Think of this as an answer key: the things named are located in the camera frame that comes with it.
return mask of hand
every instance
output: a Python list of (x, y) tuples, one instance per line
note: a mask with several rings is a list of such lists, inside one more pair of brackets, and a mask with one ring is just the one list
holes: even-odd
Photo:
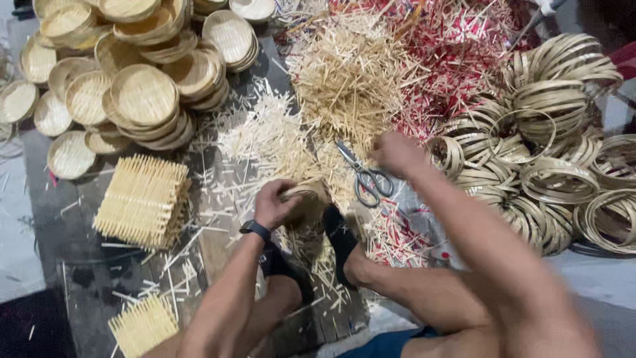
[(278, 179), (263, 186), (256, 195), (256, 209), (254, 220), (269, 231), (277, 229), (285, 222), (291, 210), (301, 201), (301, 196), (294, 196), (286, 202), (280, 200), (279, 195), (285, 190), (296, 186), (292, 180)]
[(431, 159), (417, 140), (407, 138), (400, 133), (385, 133), (376, 138), (370, 156), (391, 174), (409, 179), (411, 173), (432, 167)]

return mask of man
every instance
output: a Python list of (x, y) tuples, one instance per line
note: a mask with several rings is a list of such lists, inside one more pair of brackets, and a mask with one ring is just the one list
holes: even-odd
[[(331, 206), (323, 217), (344, 285), (366, 287), (407, 307), (428, 327), (389, 333), (343, 357), (600, 357), (593, 331), (579, 316), (561, 279), (498, 214), (456, 189), (430, 164), (417, 143), (384, 134), (372, 156), (407, 179), (430, 206), (470, 273), (442, 268), (397, 269), (369, 261)], [(297, 202), (278, 194), (293, 183), (277, 180), (256, 198), (255, 221), (272, 231)], [(243, 235), (219, 280), (205, 294), (184, 334), (156, 347), (149, 357), (245, 357), (289, 313), (310, 301), (302, 277), (272, 251), (258, 226)], [(266, 295), (254, 302), (263, 249), (274, 268)]]

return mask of black sock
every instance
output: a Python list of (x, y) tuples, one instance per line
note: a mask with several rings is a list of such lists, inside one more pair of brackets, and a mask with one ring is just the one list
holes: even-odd
[(304, 269), (288, 264), (275, 243), (271, 241), (265, 243), (260, 264), (264, 277), (283, 275), (296, 281), (300, 288), (300, 294), (303, 297), (303, 306), (314, 301), (314, 289), (309, 282), (307, 272)]
[(350, 289), (355, 289), (345, 276), (345, 262), (349, 254), (356, 247), (357, 240), (347, 221), (340, 214), (338, 208), (328, 206), (322, 214), (324, 232), (327, 234), (333, 250), (336, 252), (336, 277), (340, 283)]

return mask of scissor blade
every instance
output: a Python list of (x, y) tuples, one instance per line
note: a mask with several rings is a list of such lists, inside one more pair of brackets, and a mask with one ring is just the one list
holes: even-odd
[(355, 163), (358, 162), (356, 156), (349, 150), (349, 148), (347, 148), (347, 146), (344, 143), (342, 143), (342, 141), (339, 141), (338, 143), (336, 143), (336, 145), (338, 146), (340, 153), (342, 153), (344, 158), (348, 162), (350, 162), (351, 165), (354, 165)]

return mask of scissor handle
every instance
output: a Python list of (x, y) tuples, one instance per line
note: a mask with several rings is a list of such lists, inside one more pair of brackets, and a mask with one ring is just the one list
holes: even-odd
[[(360, 175), (364, 173), (365, 171), (361, 171), (360, 173), (358, 173), (358, 175), (356, 175), (356, 184), (355, 184), (356, 196), (358, 197), (358, 200), (360, 200), (360, 203), (362, 205), (366, 206), (367, 208), (375, 208), (376, 206), (380, 205), (380, 196), (367, 183), (360, 180)], [(369, 194), (371, 194), (371, 196), (373, 196), (373, 198), (375, 199), (374, 201), (367, 201), (363, 199), (362, 195), (360, 195), (361, 185), (366, 189), (367, 192), (369, 192)]]
[[(362, 180), (363, 175), (371, 177), (371, 181), (375, 186), (375, 190), (374, 188), (371, 188), (371, 186), (368, 185), (364, 180)], [(382, 185), (380, 185), (380, 182), (378, 181), (376, 175), (381, 176), (389, 183), (388, 190), (384, 190), (382, 188)], [(368, 191), (371, 196), (373, 196), (373, 198), (375, 199), (373, 202), (369, 202), (362, 198), (362, 196), (360, 195), (360, 185), (362, 185), (366, 189), (366, 191)], [(375, 169), (360, 170), (356, 175), (356, 196), (358, 197), (358, 200), (360, 200), (360, 203), (368, 208), (375, 208), (376, 206), (378, 206), (380, 204), (380, 196), (376, 193), (376, 190), (383, 196), (390, 197), (391, 195), (393, 195), (393, 181), (383, 171)]]

